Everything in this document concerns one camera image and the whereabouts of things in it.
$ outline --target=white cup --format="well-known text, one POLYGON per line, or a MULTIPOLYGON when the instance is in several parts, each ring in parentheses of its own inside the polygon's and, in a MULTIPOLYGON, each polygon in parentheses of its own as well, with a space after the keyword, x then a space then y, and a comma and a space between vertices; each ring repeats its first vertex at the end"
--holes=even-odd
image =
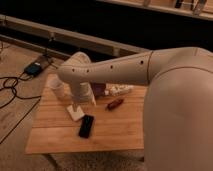
POLYGON ((58 77, 51 78, 48 81, 47 86, 51 88, 58 99, 62 99, 64 97, 64 85, 58 77))

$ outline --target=sausage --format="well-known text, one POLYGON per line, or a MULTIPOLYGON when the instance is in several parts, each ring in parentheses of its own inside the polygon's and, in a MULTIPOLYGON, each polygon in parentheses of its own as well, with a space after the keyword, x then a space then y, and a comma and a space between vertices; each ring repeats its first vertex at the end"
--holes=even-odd
POLYGON ((120 106, 123 102, 124 102, 124 99, 121 99, 121 98, 120 99, 116 99, 116 100, 112 101, 111 103, 109 103, 106 108, 108 110, 115 109, 118 106, 120 106))

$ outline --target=wooden table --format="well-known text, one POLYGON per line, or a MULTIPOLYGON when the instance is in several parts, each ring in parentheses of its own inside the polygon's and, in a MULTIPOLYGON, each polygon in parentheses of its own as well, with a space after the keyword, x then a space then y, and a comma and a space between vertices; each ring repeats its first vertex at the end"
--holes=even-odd
POLYGON ((90 137, 78 136, 81 121, 74 122, 66 107, 72 104, 68 85, 65 84, 66 96, 58 100, 45 84, 42 99, 37 109, 29 140, 27 154, 45 154, 56 165, 50 153, 89 152, 143 149, 142 110, 145 87, 135 86, 129 94, 122 95, 124 103, 113 111, 106 105, 117 97, 101 97, 97 106, 82 104, 86 114, 95 117, 90 137))

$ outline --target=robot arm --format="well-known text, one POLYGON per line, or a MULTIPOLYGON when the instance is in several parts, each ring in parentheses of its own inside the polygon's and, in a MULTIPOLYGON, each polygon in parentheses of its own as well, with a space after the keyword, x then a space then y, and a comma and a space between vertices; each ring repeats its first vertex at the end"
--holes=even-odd
POLYGON ((78 103, 93 98, 87 82, 149 85, 171 59, 196 52, 197 48, 166 49, 97 63, 91 63, 85 53, 78 52, 60 66, 58 75, 70 85, 73 101, 78 103))
POLYGON ((213 54, 177 48, 91 63, 76 53, 58 71, 74 101, 87 82, 149 85, 143 112, 148 171, 213 170, 213 54))

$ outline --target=black remote control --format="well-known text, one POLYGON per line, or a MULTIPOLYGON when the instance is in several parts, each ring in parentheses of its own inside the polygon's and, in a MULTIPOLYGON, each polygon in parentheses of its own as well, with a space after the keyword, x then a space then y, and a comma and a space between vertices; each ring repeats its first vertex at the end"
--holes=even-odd
POLYGON ((90 130, 92 127, 93 120, 94 120, 93 116, 85 115, 83 117, 81 128, 80 128, 80 131, 78 134, 80 137, 83 137, 83 138, 89 137, 89 133, 90 133, 90 130))

